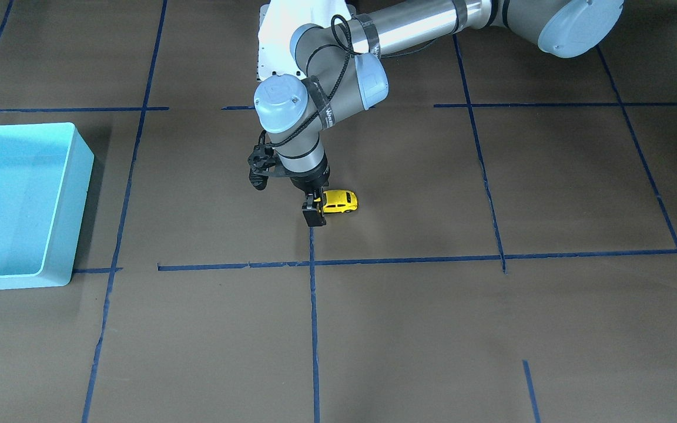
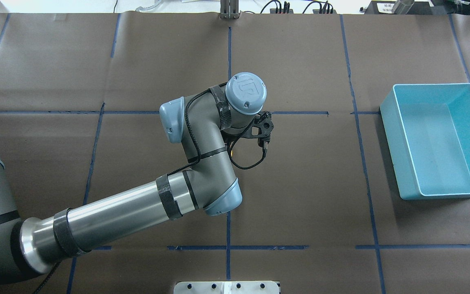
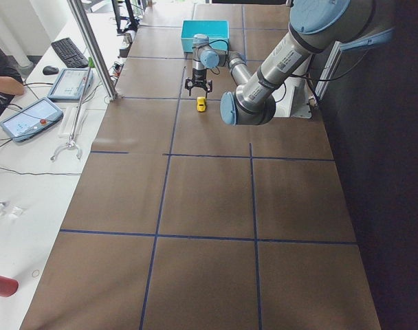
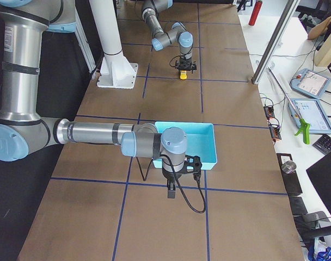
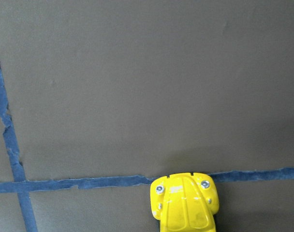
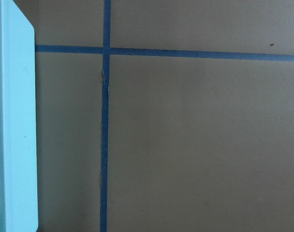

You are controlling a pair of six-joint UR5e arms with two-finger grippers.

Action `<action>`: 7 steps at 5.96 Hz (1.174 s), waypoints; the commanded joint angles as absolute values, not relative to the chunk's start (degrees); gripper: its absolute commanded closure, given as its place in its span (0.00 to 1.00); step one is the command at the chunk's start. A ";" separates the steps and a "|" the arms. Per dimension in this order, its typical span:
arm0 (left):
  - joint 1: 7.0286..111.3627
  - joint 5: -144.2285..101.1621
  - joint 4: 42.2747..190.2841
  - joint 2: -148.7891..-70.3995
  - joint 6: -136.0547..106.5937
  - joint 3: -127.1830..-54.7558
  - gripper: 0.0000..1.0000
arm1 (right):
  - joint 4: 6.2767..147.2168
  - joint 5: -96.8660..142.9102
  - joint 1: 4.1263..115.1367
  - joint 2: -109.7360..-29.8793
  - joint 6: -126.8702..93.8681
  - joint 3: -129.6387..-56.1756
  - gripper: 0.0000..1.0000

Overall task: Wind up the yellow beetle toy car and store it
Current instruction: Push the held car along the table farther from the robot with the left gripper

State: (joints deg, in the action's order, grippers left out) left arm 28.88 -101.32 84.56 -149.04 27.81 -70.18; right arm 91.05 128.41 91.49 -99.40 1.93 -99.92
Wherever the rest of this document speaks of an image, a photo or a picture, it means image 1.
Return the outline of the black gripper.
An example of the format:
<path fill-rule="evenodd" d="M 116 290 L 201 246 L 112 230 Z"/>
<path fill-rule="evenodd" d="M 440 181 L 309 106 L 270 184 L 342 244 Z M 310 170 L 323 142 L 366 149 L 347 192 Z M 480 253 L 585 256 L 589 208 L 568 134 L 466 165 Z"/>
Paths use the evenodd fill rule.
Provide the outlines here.
<path fill-rule="evenodd" d="M 308 227 L 327 225 L 327 219 L 322 211 L 321 198 L 323 190 L 330 185 L 330 172 L 330 166 L 317 166 L 310 172 L 290 176 L 290 181 L 295 187 L 303 191 L 305 195 L 313 196 L 313 199 L 304 199 L 303 208 L 301 208 Z"/>

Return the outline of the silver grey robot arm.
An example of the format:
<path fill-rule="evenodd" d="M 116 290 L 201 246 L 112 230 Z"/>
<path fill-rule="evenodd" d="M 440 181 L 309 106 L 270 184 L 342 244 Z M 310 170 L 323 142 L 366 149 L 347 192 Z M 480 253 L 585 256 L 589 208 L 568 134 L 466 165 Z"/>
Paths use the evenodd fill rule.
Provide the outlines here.
<path fill-rule="evenodd" d="M 551 55 L 597 46 L 623 1 L 405 1 L 358 14 L 344 1 L 271 1 L 260 11 L 261 134 L 248 158 L 250 184 L 289 179 L 304 193 L 309 227 L 325 225 L 330 163 L 322 131 L 384 101 L 383 59 L 417 53 L 463 29 L 499 26 Z"/>

